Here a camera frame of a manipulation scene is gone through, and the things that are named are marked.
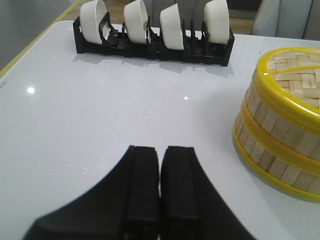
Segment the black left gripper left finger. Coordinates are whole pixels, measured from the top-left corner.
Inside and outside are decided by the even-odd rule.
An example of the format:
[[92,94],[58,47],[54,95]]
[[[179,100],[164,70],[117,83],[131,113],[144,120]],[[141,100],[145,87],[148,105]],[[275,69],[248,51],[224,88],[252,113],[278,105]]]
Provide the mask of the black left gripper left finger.
[[35,220],[26,240],[156,240],[159,164],[154,148],[129,146],[93,188]]

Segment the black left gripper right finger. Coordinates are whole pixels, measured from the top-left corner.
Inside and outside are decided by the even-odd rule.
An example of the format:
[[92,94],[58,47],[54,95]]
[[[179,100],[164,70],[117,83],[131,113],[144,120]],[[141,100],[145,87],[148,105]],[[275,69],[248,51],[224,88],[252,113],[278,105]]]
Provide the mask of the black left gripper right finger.
[[160,174],[162,240],[252,240],[221,198],[192,147],[170,146]]

